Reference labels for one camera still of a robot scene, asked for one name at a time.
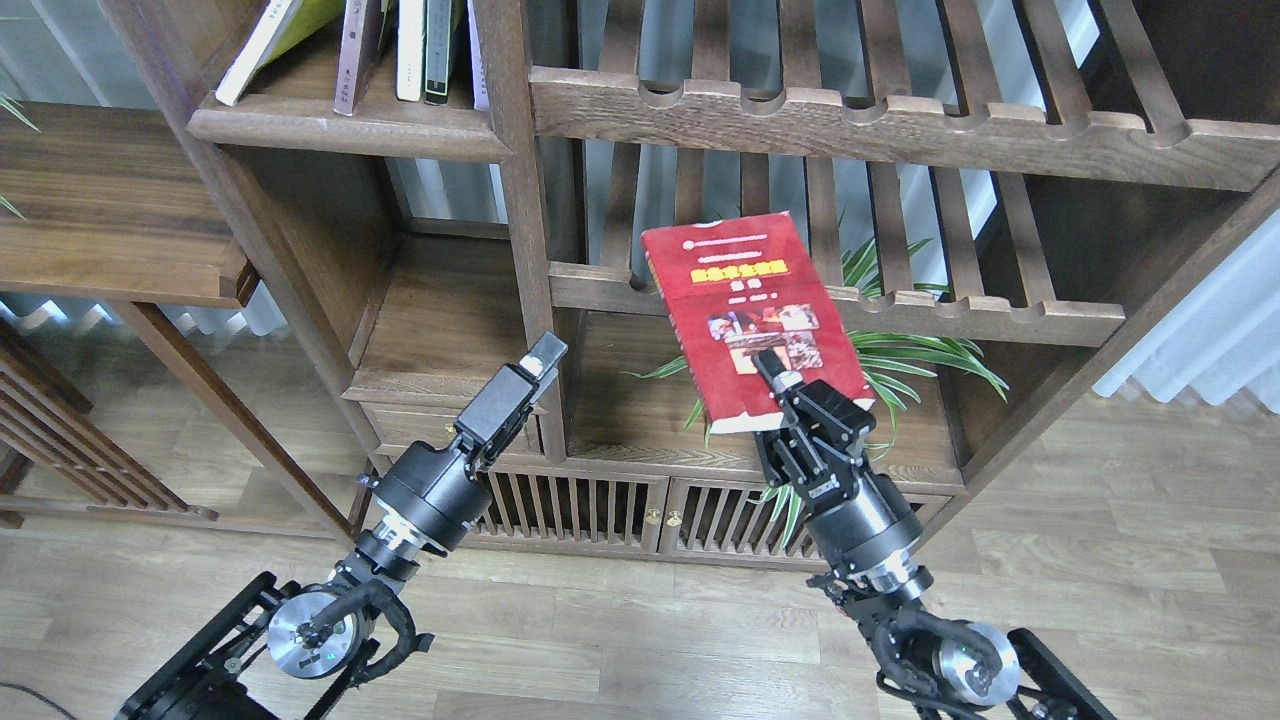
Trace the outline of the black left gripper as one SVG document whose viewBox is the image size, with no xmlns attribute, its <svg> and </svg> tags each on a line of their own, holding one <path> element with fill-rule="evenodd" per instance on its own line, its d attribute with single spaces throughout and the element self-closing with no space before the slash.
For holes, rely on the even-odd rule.
<svg viewBox="0 0 1280 720">
<path fill-rule="evenodd" d="M 383 475 L 362 475 L 385 515 L 360 537 L 365 556 L 415 556 L 456 550 L 492 502 L 476 480 L 509 446 L 567 354 L 567 343 L 544 333 L 522 357 L 504 365 L 456 418 L 444 448 L 413 442 Z"/>
</svg>

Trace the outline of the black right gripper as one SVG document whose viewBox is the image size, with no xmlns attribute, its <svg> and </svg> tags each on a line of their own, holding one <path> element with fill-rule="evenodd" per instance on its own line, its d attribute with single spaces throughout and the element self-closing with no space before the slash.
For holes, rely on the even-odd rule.
<svg viewBox="0 0 1280 720">
<path fill-rule="evenodd" d="M 751 356 L 783 414 L 756 434 L 765 480 L 796 492 L 805 528 L 840 580 L 869 591 L 924 591 L 913 557 L 923 528 L 897 486 L 872 470 L 865 439 L 874 418 L 823 380 L 787 369 L 777 348 Z"/>
</svg>

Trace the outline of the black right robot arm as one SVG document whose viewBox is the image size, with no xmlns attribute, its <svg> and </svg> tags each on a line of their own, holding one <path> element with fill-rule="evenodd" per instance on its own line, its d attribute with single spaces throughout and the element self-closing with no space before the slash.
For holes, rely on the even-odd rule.
<svg viewBox="0 0 1280 720">
<path fill-rule="evenodd" d="M 780 429 L 756 436 L 765 479 L 803 501 L 806 532 L 829 564 L 809 585 L 856 623 L 883 692 L 923 719 L 978 719 L 1000 705 L 1016 719 L 1111 717 L 1030 630 L 929 612 L 922 597 L 932 578 L 913 557 L 922 524 L 864 450 L 874 418 L 771 351 L 754 365 L 782 413 Z"/>
</svg>

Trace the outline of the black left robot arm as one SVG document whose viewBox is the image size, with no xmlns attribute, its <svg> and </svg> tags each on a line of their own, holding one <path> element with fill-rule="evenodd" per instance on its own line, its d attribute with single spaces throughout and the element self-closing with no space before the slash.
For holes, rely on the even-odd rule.
<svg viewBox="0 0 1280 720">
<path fill-rule="evenodd" d="M 165 662 L 119 710 L 122 719 L 269 719 L 239 676 L 268 651 L 285 674 L 332 684 L 308 711 L 325 717 L 351 688 L 426 652 L 401 601 L 417 555 L 456 550 L 492 503 L 479 480 L 524 427 L 557 375 L 566 343 L 544 334 L 507 364 L 454 421 L 444 448 L 412 443 L 383 475 L 362 477 L 384 516 L 320 584 L 276 585 L 265 571 Z"/>
</svg>

